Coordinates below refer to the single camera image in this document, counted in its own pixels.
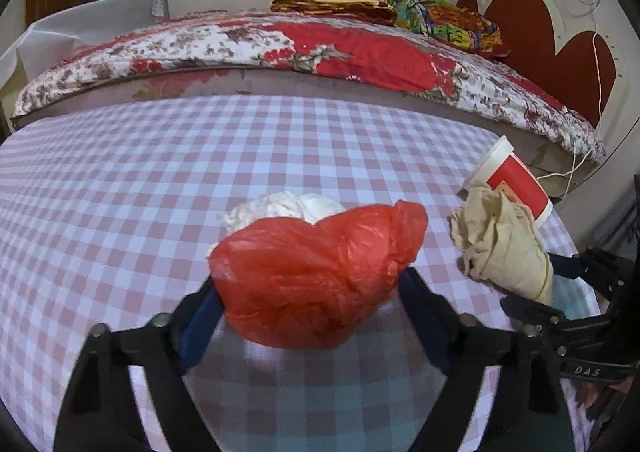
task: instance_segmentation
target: checkered tablecloth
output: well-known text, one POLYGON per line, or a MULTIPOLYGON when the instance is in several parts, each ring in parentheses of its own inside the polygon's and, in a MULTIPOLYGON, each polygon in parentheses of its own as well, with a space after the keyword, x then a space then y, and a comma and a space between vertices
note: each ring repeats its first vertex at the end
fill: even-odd
MULTIPOLYGON (((500 294, 458 270, 447 230, 463 180, 495 139, 402 110, 258 96, 137 102, 29 125, 0 148, 2 400, 50 451, 88 329, 172 311, 207 276, 220 212, 283 189, 346 207, 423 204, 416 268, 458 311, 510 327, 500 294)), ((574 250, 555 213, 542 234, 549 250, 574 250)), ((556 298, 574 317, 597 313, 580 280, 558 279, 556 298)), ((486 375, 464 451, 479 445, 497 374, 486 375)), ((132 377, 151 443, 164 451, 143 375, 132 377)), ((225 452, 404 452, 444 378, 392 301, 332 351, 264 348, 222 324, 186 382, 225 452)), ((582 451, 589 425, 564 388, 582 451)))

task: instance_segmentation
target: yellow blanket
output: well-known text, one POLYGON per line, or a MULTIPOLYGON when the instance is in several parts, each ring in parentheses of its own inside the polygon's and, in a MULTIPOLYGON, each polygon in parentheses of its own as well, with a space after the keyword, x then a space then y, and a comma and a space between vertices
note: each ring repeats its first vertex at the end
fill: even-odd
POLYGON ((269 9, 355 18, 384 25, 393 25, 398 16, 392 6, 380 0, 274 0, 269 9))

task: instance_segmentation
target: red plastic bag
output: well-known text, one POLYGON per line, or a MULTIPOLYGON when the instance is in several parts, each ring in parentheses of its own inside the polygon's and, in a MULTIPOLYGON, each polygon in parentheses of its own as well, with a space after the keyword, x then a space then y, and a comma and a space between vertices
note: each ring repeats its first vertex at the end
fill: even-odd
POLYGON ((396 290, 424 240, 422 205, 398 201, 332 215, 259 219, 223 239, 209 257, 227 321, 276 348, 346 342, 396 290))

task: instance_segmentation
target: bolt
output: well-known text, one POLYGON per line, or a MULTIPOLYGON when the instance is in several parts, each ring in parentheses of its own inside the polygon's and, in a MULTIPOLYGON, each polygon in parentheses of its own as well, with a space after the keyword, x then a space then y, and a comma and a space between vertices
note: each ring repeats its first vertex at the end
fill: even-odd
POLYGON ((167 327, 169 322, 171 322, 171 315, 169 313, 159 313, 151 319, 151 325, 158 329, 167 327))
POLYGON ((538 331, 537 327, 532 326, 531 324, 526 324, 523 330, 524 330, 524 334, 526 334, 526 336, 529 338, 535 338, 540 335, 540 332, 538 331))
POLYGON ((91 328, 91 331, 89 331, 89 333, 91 334, 92 337, 97 338, 97 337, 101 337, 108 330, 109 328, 107 327, 107 324, 95 324, 95 326, 91 328))

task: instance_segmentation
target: paper cup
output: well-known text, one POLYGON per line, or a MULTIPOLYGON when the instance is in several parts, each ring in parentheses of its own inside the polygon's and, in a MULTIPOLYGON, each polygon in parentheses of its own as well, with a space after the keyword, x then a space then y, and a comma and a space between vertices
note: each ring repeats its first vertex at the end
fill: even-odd
POLYGON ((502 192, 513 203, 531 209, 536 226, 542 226, 553 210, 553 204, 525 164, 513 153, 507 136, 502 136, 467 178, 465 190, 487 184, 502 192))

